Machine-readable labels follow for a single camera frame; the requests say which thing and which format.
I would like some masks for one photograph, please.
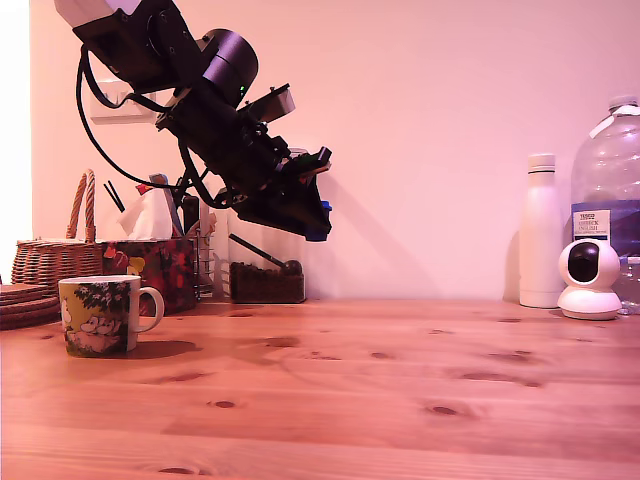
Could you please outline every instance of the stack of coasters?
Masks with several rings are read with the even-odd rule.
[[[46,285],[0,285],[0,330],[60,321],[58,297]]]

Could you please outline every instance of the basket handle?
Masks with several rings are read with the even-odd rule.
[[[85,220],[86,220],[86,242],[96,242],[96,224],[94,218],[95,212],[95,197],[96,197],[96,176],[93,170],[88,169],[82,174],[80,183],[78,184],[78,190],[76,191],[76,197],[73,200],[73,209],[71,210],[71,220],[69,226],[67,226],[67,238],[76,238],[76,232],[78,231],[78,216],[80,215],[80,204],[82,203],[82,196],[85,189],[87,190],[87,201],[84,206]]]

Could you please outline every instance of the wooden table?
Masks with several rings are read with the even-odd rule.
[[[3,479],[640,479],[638,317],[202,304],[128,359],[1,340]]]

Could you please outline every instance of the floral mug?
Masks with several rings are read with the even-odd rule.
[[[136,275],[78,277],[61,280],[60,307],[67,352],[78,357],[111,357],[133,350],[138,333],[154,328],[164,315],[162,295],[140,287]],[[150,325],[140,326],[140,295],[156,304]]]

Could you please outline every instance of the wall socket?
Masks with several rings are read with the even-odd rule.
[[[98,87],[113,103],[120,103],[124,97],[132,92],[128,83],[122,80],[102,80],[98,82]],[[122,107],[118,109],[111,109],[102,105],[98,99],[91,94],[91,103],[89,104],[89,112],[91,119],[95,123],[110,123],[111,120],[114,123],[126,123],[127,120],[140,122],[140,121],[155,121],[156,113],[152,112],[146,107],[137,104],[131,100],[127,100]],[[156,93],[145,94],[149,100],[156,101]]]

